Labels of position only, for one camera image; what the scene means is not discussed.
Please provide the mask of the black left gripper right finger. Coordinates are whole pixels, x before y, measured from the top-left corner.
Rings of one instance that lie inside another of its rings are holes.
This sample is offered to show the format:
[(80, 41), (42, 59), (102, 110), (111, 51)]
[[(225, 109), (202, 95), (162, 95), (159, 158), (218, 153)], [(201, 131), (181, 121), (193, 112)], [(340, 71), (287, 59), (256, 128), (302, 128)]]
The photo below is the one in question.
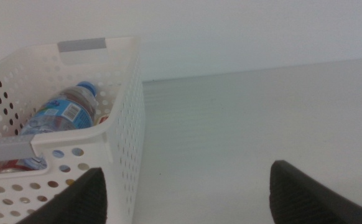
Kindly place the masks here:
[(269, 207), (275, 223), (362, 223), (362, 206), (337, 194), (287, 161), (272, 164), (269, 190)]

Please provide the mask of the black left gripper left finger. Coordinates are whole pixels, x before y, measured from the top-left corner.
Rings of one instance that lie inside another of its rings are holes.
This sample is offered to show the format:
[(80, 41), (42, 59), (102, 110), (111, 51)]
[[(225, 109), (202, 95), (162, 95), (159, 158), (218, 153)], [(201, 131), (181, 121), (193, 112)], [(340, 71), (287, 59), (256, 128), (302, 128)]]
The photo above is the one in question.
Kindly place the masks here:
[(20, 224), (105, 224), (107, 191), (101, 168), (91, 168)]

